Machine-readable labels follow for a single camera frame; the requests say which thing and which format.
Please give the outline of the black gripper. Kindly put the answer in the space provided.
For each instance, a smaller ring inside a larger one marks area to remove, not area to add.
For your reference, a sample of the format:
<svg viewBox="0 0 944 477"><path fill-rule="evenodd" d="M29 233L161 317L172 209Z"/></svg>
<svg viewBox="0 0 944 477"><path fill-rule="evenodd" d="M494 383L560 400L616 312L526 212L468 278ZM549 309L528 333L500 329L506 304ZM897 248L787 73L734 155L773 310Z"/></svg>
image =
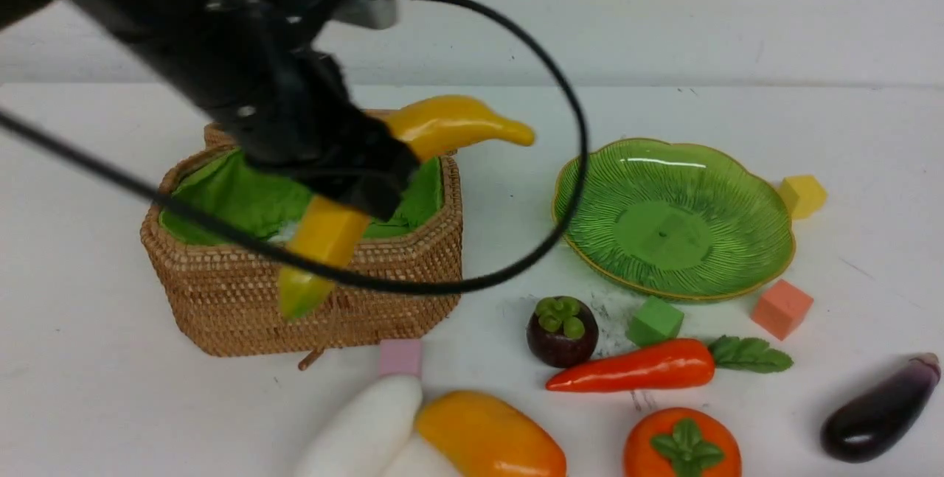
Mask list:
<svg viewBox="0 0 944 477"><path fill-rule="evenodd" d="M257 167L381 220L398 208L420 161L356 107L320 33L266 0L199 0L206 40L199 105Z"/></svg>

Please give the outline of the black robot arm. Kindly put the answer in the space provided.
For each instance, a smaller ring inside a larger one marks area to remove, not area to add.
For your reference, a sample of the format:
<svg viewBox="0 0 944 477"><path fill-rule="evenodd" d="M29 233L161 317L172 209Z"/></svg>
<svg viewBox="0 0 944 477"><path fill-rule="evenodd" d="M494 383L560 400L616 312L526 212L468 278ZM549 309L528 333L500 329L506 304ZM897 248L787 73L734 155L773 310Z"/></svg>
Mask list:
<svg viewBox="0 0 944 477"><path fill-rule="evenodd" d="M380 220L418 155L356 107L313 48L328 21L387 28L392 0L69 0L243 149L257 170ZM54 0L2 0L2 26Z"/></svg>

